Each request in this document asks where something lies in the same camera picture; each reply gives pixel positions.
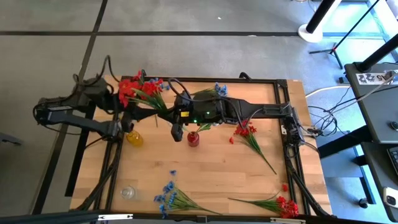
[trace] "black stand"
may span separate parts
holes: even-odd
[[[358,24],[363,20],[363,18],[365,18],[365,16],[373,9],[373,7],[379,2],[380,0],[377,0],[375,3],[373,3],[373,5],[365,12],[365,14],[363,14],[363,16],[359,19],[358,22],[355,23],[355,25],[348,31],[348,33],[342,38],[341,41],[339,41],[337,44],[335,43],[332,47],[332,49],[327,49],[327,50],[317,50],[317,51],[313,51],[310,52],[310,54],[317,54],[317,53],[328,53],[328,54],[334,54],[334,56],[336,57],[337,63],[340,66],[340,69],[343,69],[343,64],[340,61],[340,58],[337,55],[337,48],[338,46],[340,46],[340,44],[350,35],[350,33],[355,29],[356,26],[358,26]]]

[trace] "red vase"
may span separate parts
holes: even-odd
[[[199,134],[196,131],[191,131],[187,136],[188,145],[197,147],[199,145]]]

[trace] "sticker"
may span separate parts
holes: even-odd
[[[181,111],[181,117],[183,118],[189,117],[189,111]]]
[[[380,85],[388,79],[385,73],[358,73],[356,78],[360,85]]]

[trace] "white stand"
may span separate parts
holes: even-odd
[[[318,27],[317,29],[315,29],[314,33],[312,34],[307,32],[305,28],[307,28],[307,24],[303,24],[300,26],[300,28],[298,28],[298,35],[302,39],[304,39],[309,43],[318,43],[322,40],[323,37],[322,27]]]
[[[298,28],[298,35],[303,40],[305,40],[307,42],[310,42],[310,43],[320,42],[322,40],[322,38],[323,38],[322,25],[334,13],[334,11],[336,10],[336,8],[340,4],[340,2],[341,2],[341,0],[335,0],[334,1],[334,3],[330,6],[329,10],[323,16],[322,20],[318,24],[318,27],[315,29],[315,31],[312,34],[307,32],[307,30],[305,29],[307,27],[307,24],[304,24],[304,25],[301,25],[300,28]]]

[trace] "desk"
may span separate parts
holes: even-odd
[[[372,172],[380,198],[383,197],[384,187],[398,189],[398,176],[387,154],[387,149],[393,146],[363,142],[361,143],[361,147],[366,158],[366,163]],[[389,219],[392,222],[398,222],[398,209],[390,207],[385,203],[383,205]]]
[[[109,77],[106,81],[115,87],[117,83]],[[298,116],[304,126],[310,126],[307,102],[302,83],[295,80],[288,82],[290,101],[296,107]],[[227,84],[228,95],[243,98],[250,103],[275,103],[272,85],[258,83],[220,83]],[[196,92],[209,88],[214,83],[184,82],[186,88]],[[172,91],[163,92],[166,105],[171,107],[174,102]],[[96,110],[94,119],[105,121],[111,115]],[[280,126],[277,119],[253,119],[256,126],[257,140],[262,151],[271,163],[277,175],[273,174],[267,164],[247,146],[235,141],[229,143],[235,126],[220,125],[209,131],[200,133],[200,145],[188,147],[186,133],[182,142],[174,142],[170,135],[169,124],[154,117],[138,122],[134,129],[144,138],[144,145],[133,148],[127,141],[123,142],[121,160],[116,179],[116,188],[111,204],[112,212],[123,213],[159,213],[159,205],[153,202],[154,196],[161,194],[162,187],[170,180],[169,170],[177,170],[177,185],[199,205],[220,212],[224,215],[243,216],[275,216],[274,213],[246,203],[228,200],[228,197],[246,200],[265,199],[276,194],[282,183],[287,182],[287,174],[283,159]],[[189,130],[197,127],[189,125]],[[90,133],[88,142],[99,138]],[[315,140],[307,138],[311,144]],[[103,162],[105,142],[98,142],[86,149],[80,166],[70,208],[76,208],[90,194],[98,183]],[[303,173],[306,185],[317,202],[325,211],[331,213],[325,180],[323,178],[320,159],[313,149],[307,146],[300,148]],[[137,197],[125,200],[121,190],[128,185],[137,190]],[[104,207],[107,190],[105,188],[101,206]],[[297,196],[299,212],[303,213],[301,197]],[[208,214],[198,211],[184,211],[179,214]]]
[[[377,87],[377,85],[360,85],[356,74],[362,72],[357,71],[355,65],[347,64],[344,68],[355,97],[365,95]],[[376,64],[372,67],[370,73],[384,73],[385,70],[394,69],[398,69],[398,65]],[[374,141],[382,144],[398,144],[398,132],[389,126],[391,121],[398,121],[398,103],[395,96],[398,96],[398,88],[374,93],[358,102],[366,125],[320,147],[321,158],[356,146],[361,142]]]

